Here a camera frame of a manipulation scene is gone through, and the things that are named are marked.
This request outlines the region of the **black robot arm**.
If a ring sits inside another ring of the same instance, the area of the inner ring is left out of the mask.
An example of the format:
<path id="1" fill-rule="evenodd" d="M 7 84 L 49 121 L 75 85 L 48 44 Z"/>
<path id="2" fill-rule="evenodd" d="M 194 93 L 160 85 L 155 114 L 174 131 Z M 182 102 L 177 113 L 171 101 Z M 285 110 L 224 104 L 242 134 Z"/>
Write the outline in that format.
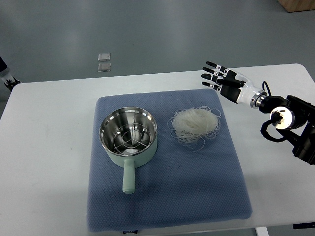
<path id="1" fill-rule="evenodd" d="M 310 165 L 315 163 L 315 107 L 289 95 L 261 96 L 254 104 L 269 120 L 261 127 L 262 136 L 272 142 L 288 141 L 295 157 Z"/>

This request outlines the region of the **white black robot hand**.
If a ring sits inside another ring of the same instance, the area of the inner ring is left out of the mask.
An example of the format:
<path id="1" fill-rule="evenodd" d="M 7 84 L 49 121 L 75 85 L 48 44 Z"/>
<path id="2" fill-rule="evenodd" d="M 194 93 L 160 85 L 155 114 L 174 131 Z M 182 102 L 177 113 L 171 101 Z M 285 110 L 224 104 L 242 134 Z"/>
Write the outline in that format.
<path id="1" fill-rule="evenodd" d="M 261 101 L 267 97 L 267 92 L 254 86 L 253 82 L 241 73 L 222 65 L 207 61 L 208 67 L 201 75 L 205 81 L 202 85 L 220 93 L 229 101 L 236 104 L 247 104 L 257 109 Z"/>

